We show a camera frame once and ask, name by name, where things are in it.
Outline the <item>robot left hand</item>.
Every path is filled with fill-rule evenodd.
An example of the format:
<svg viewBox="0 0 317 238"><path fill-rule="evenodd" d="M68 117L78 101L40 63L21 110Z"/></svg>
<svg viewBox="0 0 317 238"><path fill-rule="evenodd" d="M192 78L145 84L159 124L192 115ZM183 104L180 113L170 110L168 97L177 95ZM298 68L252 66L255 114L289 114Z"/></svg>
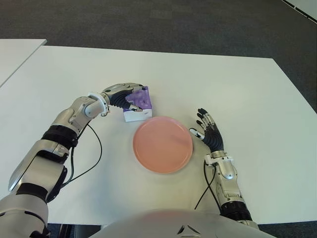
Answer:
<svg viewBox="0 0 317 238"><path fill-rule="evenodd" d="M143 109L129 103L126 100L126 96L143 90L144 86L138 83L119 83L112 85L102 91L102 94L106 97L107 103L111 106L119 107L125 110L142 112Z"/></svg>

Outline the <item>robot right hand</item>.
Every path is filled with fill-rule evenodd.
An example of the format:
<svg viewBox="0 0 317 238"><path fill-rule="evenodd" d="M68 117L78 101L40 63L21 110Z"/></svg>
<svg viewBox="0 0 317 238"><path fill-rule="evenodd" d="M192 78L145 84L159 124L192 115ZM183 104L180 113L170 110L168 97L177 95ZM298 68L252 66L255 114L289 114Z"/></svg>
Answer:
<svg viewBox="0 0 317 238"><path fill-rule="evenodd" d="M200 120L196 120L196 123L204 132L199 132L195 128L190 128L189 131L202 140L209 147L211 152L223 151L223 139L211 115L205 109L200 108L198 109L197 116Z"/></svg>

